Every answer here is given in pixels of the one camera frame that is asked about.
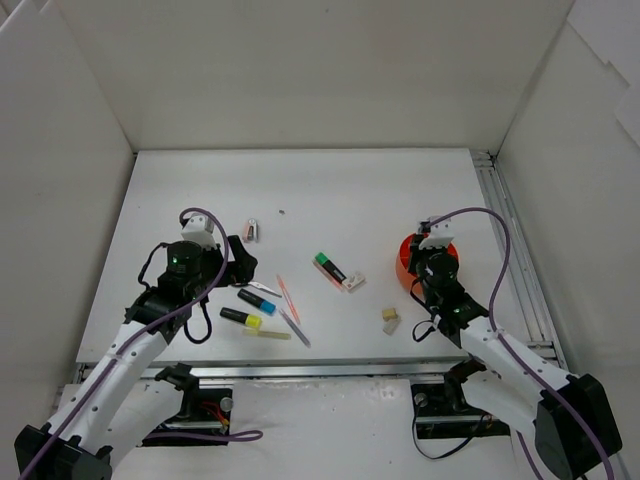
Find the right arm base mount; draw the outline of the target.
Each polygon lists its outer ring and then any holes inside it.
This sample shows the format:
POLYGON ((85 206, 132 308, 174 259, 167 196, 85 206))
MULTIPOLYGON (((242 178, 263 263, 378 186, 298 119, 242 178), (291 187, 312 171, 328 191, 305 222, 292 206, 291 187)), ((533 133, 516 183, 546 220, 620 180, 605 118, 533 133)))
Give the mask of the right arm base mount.
POLYGON ((454 365, 436 383, 417 383, 411 386, 413 416, 411 435, 418 453, 429 461, 448 459, 473 440, 507 437, 510 428, 494 415, 471 406, 462 392, 463 382, 472 373, 483 373, 486 367, 475 359, 454 365), (421 441, 460 439, 444 453, 428 453, 421 441))

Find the pale yellow pen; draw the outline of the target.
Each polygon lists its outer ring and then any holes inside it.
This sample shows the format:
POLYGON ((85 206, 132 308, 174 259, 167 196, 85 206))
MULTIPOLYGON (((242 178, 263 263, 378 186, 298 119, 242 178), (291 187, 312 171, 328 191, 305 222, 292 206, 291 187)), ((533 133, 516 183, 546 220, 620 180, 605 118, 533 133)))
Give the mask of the pale yellow pen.
POLYGON ((258 330, 258 329, 251 329, 251 328, 244 329, 243 334, 245 336, 250 336, 250 337, 267 338, 267 339, 282 340, 282 341, 288 341, 291 339, 291 335, 289 333, 258 330))

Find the green black highlighter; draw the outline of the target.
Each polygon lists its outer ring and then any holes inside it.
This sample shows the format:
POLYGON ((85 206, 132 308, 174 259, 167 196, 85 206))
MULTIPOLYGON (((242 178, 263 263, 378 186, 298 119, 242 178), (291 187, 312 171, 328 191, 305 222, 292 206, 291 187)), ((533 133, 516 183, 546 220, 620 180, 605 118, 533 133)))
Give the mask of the green black highlighter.
POLYGON ((346 275, 323 252, 318 252, 314 261, 338 284, 343 284, 346 280, 346 275))

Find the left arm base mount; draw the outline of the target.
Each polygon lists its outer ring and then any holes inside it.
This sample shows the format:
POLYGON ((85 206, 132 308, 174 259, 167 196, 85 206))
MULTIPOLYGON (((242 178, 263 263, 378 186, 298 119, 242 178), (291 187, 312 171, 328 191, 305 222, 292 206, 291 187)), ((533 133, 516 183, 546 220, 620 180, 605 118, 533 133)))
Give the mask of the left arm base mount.
POLYGON ((163 368, 154 380, 170 384, 183 395, 176 414, 162 420, 141 447, 227 446, 233 393, 227 387, 203 387, 192 367, 178 363, 163 368))

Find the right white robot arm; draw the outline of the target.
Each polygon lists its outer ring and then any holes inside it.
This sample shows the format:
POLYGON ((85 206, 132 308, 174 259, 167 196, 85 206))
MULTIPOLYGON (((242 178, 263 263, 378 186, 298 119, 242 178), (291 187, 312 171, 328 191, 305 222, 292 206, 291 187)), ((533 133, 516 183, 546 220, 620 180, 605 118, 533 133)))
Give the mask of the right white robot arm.
POLYGON ((578 479, 623 446, 604 386, 536 354, 493 322, 457 279, 448 237, 414 233, 401 244, 396 272, 438 332, 468 354, 445 375, 445 405, 483 410, 507 424, 558 479, 578 479))

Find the orange pen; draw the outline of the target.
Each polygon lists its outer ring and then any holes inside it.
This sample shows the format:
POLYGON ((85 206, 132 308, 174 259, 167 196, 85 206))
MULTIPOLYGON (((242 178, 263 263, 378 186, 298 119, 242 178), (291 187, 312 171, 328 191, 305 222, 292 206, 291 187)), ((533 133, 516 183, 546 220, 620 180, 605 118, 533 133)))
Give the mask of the orange pen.
POLYGON ((297 312, 297 309, 295 308, 295 305, 293 303, 292 297, 291 297, 291 295, 290 295, 290 293, 289 293, 289 291, 288 291, 288 289, 286 287, 286 284, 285 284, 283 278, 279 274, 276 275, 276 281, 277 281, 277 283, 279 285, 279 288, 281 289, 283 298, 285 299, 285 301, 286 301, 286 303, 288 305, 288 308, 289 308, 289 310, 291 312, 291 315, 293 316, 294 321, 296 322, 297 325, 300 325, 301 322, 300 322, 300 317, 299 317, 299 314, 297 312))

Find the purple pen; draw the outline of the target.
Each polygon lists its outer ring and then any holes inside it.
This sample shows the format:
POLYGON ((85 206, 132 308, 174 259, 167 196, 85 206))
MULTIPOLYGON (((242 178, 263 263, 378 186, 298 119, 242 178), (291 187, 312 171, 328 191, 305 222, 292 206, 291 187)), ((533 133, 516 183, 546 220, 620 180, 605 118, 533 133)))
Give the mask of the purple pen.
POLYGON ((307 338, 307 336, 302 332, 299 326, 291 319, 291 317, 283 310, 278 310, 280 316, 285 321, 285 323, 291 328, 291 330, 295 333, 295 335, 299 338, 299 340, 307 347, 311 348, 311 342, 307 338))

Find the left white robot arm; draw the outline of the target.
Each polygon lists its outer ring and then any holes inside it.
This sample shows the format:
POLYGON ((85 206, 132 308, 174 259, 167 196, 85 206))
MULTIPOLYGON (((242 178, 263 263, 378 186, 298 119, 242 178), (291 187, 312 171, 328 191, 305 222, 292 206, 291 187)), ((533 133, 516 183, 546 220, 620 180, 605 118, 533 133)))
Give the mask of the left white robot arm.
POLYGON ((211 235, 166 245, 165 271, 125 311, 111 346, 66 405, 41 427, 27 425, 14 448, 23 479, 109 479, 162 422, 191 418, 199 381, 190 366, 164 368, 146 389, 141 375, 184 329, 214 288, 251 280, 258 265, 240 238, 211 235))

